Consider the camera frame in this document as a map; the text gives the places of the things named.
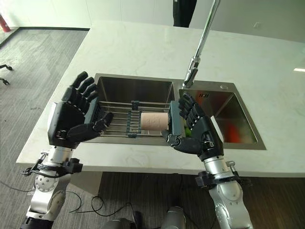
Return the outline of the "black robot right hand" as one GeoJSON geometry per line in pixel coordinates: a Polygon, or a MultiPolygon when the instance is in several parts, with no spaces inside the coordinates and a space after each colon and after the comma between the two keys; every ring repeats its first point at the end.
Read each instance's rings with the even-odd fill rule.
{"type": "Polygon", "coordinates": [[[169,127],[162,131],[162,136],[172,148],[197,155],[201,161],[224,155],[223,143],[210,117],[188,92],[185,91],[179,98],[176,112],[170,111],[169,117],[169,127]],[[180,125],[174,125],[173,121],[178,121],[179,116],[186,121],[187,128],[191,131],[189,137],[174,134],[173,130],[180,125]]]}

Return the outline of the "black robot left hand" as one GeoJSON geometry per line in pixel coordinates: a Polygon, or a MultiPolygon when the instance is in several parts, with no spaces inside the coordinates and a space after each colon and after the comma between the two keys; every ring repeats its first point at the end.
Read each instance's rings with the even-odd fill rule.
{"type": "Polygon", "coordinates": [[[86,71],[81,72],[66,89],[56,104],[48,127],[48,140],[52,146],[76,149],[79,143],[95,139],[110,125],[114,114],[85,123],[93,99],[97,98],[96,83],[86,71]]]}

